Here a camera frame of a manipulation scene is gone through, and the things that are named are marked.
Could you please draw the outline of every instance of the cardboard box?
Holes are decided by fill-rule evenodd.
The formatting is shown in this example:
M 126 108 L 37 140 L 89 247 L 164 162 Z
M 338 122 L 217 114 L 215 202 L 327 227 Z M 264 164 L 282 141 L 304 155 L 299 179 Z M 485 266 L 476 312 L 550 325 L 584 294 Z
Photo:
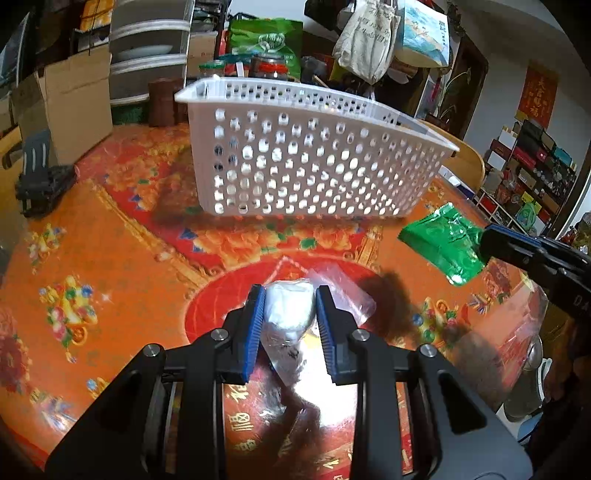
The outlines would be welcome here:
M 199 77 L 199 65 L 213 60 L 217 32 L 193 33 L 189 37 L 187 77 Z
M 50 165 L 71 165 L 113 130 L 111 54 L 104 45 L 35 72 L 12 91 L 21 135 L 51 131 Z

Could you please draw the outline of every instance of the table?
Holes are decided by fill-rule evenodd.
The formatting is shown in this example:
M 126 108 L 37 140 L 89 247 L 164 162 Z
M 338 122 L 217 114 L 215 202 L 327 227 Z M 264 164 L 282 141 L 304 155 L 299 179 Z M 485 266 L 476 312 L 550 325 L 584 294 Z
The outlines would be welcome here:
M 197 201 L 187 125 L 118 127 L 77 168 L 58 208 L 29 222 L 0 289 L 0 415 L 39 465 L 142 346 L 220 326 L 253 283 L 337 264 L 377 303 L 367 328 L 407 348 L 433 342 L 492 404 L 527 349 L 506 336 L 544 314 L 540 289 L 516 268 L 493 260 L 455 287 L 397 240 L 446 202 L 485 224 L 438 177 L 406 219 L 213 218 Z M 489 343 L 466 341 L 476 334 Z M 285 388 L 261 352 L 246 387 L 225 387 L 230 477 L 346 479 L 355 388 L 332 385 L 321 356 Z M 398 402 L 409 471 L 401 388 Z

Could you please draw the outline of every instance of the wall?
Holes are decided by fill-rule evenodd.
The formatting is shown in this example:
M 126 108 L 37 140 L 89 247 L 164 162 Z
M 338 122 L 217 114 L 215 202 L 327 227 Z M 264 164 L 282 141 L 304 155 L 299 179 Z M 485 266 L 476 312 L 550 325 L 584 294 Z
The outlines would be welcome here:
M 510 59 L 505 53 L 488 57 L 489 71 L 472 122 L 464 140 L 484 155 L 503 125 L 512 126 L 525 82 L 528 62 Z M 577 169 L 591 140 L 591 108 L 588 92 L 579 79 L 569 79 L 570 72 L 556 70 L 560 75 L 556 103 L 548 134 L 577 163 Z

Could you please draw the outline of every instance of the plastic bag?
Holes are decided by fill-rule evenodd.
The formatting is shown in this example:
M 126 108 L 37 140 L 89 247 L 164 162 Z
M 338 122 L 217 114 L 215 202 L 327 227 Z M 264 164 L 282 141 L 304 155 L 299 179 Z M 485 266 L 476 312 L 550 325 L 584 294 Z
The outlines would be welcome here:
M 517 382 L 547 306 L 544 290 L 524 274 L 511 296 L 455 344 L 453 364 L 494 411 Z
M 357 326 L 363 325 L 376 309 L 374 299 L 357 286 L 336 264 L 327 263 L 308 271 L 308 278 L 316 290 L 328 285 L 335 306 L 351 312 Z
M 394 57 L 397 9 L 397 0 L 392 6 L 377 0 L 358 2 L 335 44 L 333 57 L 339 65 L 370 85 L 384 76 Z
M 476 277 L 484 263 L 476 253 L 482 229 L 451 203 L 402 229 L 398 239 L 441 270 L 454 285 Z
M 230 22 L 229 53 L 280 53 L 289 75 L 300 78 L 304 24 L 286 18 L 241 18 Z
M 400 15 L 395 56 L 414 67 L 441 68 L 449 65 L 447 16 L 418 0 L 405 0 Z
M 316 317 L 314 290 L 305 278 L 267 286 L 261 343 L 286 387 L 298 381 L 306 363 L 301 339 Z

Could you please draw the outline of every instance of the green bag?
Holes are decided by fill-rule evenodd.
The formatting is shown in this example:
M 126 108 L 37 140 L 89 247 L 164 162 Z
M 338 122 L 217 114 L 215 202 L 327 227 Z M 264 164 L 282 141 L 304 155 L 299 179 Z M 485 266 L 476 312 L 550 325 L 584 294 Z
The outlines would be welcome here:
M 303 22 L 286 18 L 241 18 L 230 22 L 227 53 L 280 53 L 289 75 L 300 78 Z
M 451 203 L 402 229 L 398 239 L 441 270 L 454 285 L 464 285 L 484 268 L 478 257 L 482 229 Z

